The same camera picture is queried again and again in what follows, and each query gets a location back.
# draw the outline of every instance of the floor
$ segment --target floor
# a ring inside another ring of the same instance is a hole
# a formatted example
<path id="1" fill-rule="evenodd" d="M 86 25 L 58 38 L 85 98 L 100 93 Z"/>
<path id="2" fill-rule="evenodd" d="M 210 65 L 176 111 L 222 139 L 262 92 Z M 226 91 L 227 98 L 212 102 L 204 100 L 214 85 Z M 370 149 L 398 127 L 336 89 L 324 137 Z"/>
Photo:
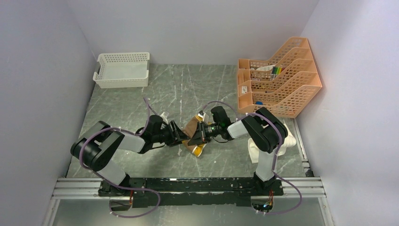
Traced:
<path id="1" fill-rule="evenodd" d="M 144 126 L 147 111 L 142 97 L 150 100 L 158 112 L 168 111 L 169 119 L 183 127 L 209 101 L 220 100 L 237 106 L 236 65 L 150 65 L 149 84 L 144 88 L 94 88 L 81 134 L 102 120 L 112 126 L 136 131 Z M 234 113 L 225 108 L 234 119 Z M 283 120 L 294 134 L 294 121 Z M 249 135 L 226 144 L 209 143 L 197 158 L 183 145 L 164 147 L 136 154 L 118 150 L 113 160 L 131 177 L 251 177 L 252 164 L 247 140 Z M 287 149 L 278 158 L 277 172 L 283 177 L 304 177 L 298 146 Z M 72 158 L 69 178 L 96 177 Z"/>

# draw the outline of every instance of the white storage basket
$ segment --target white storage basket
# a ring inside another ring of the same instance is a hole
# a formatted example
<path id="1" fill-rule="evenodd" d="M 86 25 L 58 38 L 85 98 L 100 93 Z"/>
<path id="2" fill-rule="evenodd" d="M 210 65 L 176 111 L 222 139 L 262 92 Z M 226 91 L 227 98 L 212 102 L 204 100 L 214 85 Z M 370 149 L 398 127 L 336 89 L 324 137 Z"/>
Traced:
<path id="1" fill-rule="evenodd" d="M 148 86 L 150 53 L 102 53 L 93 80 L 102 89 Z"/>

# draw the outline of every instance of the purple cable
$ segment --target purple cable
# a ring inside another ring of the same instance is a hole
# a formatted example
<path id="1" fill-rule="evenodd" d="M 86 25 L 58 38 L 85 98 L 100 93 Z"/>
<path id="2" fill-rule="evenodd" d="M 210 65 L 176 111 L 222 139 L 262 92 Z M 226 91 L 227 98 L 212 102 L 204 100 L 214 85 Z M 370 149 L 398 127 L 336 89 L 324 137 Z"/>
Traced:
<path id="1" fill-rule="evenodd" d="M 150 104 L 148 103 L 148 99 L 144 97 L 144 101 L 147 104 L 147 106 L 149 107 L 149 109 L 152 111 L 152 113 L 154 113 L 155 115 L 158 115 L 154 109 L 150 106 Z"/>
<path id="2" fill-rule="evenodd" d="M 133 132 L 130 132 L 129 130 L 126 130 L 126 129 L 119 129 L 119 128 L 116 128 L 116 127 L 108 127 L 108 128 L 102 129 L 102 130 L 96 132 L 95 134 L 91 135 L 91 137 L 89 137 L 89 138 L 83 143 L 82 148 L 80 149 L 80 152 L 79 152 L 79 163 L 80 163 L 80 166 L 81 166 L 82 168 L 88 169 L 88 170 L 90 169 L 89 167 L 87 167 L 87 166 L 85 166 L 85 165 L 83 164 L 83 152 L 84 152 L 84 150 L 85 150 L 85 147 L 89 144 L 89 142 L 90 142 L 92 139 L 94 139 L 94 138 L 97 137 L 98 135 L 100 135 L 100 134 L 102 134 L 102 133 L 104 133 L 104 132 L 107 132 L 107 131 L 109 131 L 109 130 L 122 131 L 122 132 L 125 132 L 125 133 L 128 133 L 128 134 L 131 134 L 131 135 L 134 135 L 134 136 L 135 136 L 135 134 L 134 134 Z"/>
<path id="3" fill-rule="evenodd" d="M 204 111 L 205 108 L 206 108 L 209 104 L 211 104 L 211 103 L 220 103 L 220 104 L 223 104 L 223 105 L 228 106 L 228 107 L 231 108 L 231 109 L 234 111 L 234 113 L 236 114 L 236 120 L 238 119 L 238 113 L 237 113 L 237 111 L 236 111 L 230 104 L 225 103 L 225 102 L 223 102 L 223 101 L 218 101 L 218 100 L 209 101 L 206 105 L 204 105 L 204 106 L 202 107 L 202 110 Z"/>
<path id="4" fill-rule="evenodd" d="M 301 194 L 301 192 L 299 191 L 299 189 L 298 189 L 295 185 L 293 185 L 291 182 L 285 180 L 284 178 L 280 177 L 280 176 L 274 171 L 274 169 L 276 168 L 277 153 L 279 152 L 280 147 L 283 145 L 283 137 L 281 136 L 281 133 L 280 133 L 280 131 L 277 129 L 277 127 L 276 127 L 269 119 L 267 119 L 267 118 L 264 117 L 263 115 L 258 114 L 258 113 L 248 113 L 247 116 L 248 116 L 248 115 L 255 115 L 255 116 L 260 117 L 261 119 L 265 120 L 265 121 L 276 131 L 277 135 L 279 136 L 279 145 L 277 146 L 276 153 L 274 154 L 274 157 L 273 157 L 273 163 L 272 163 L 272 168 L 271 168 L 271 170 L 273 171 L 273 174 L 274 174 L 278 179 L 280 179 L 280 180 L 286 182 L 287 184 L 291 185 L 291 186 L 298 192 L 298 194 L 299 194 L 299 202 L 298 202 L 298 204 L 295 205 L 294 207 L 292 207 L 292 208 L 290 208 L 290 209 L 288 209 L 288 210 L 280 211 L 280 212 L 265 213 L 265 215 L 278 215 L 278 214 L 284 214 L 284 213 L 288 213 L 288 212 L 290 212 L 290 211 L 293 211 L 293 210 L 295 210 L 296 208 L 298 208 L 298 207 L 302 204 L 302 194 Z"/>
<path id="5" fill-rule="evenodd" d="M 137 136 L 141 136 L 144 133 L 145 129 L 148 126 L 148 122 L 150 121 L 150 108 L 151 107 L 150 107 L 150 104 L 148 103 L 147 98 L 143 97 L 143 99 L 144 99 L 145 104 L 147 105 L 147 121 L 145 121 L 144 128 L 141 130 L 141 132 L 139 134 L 137 134 Z"/>

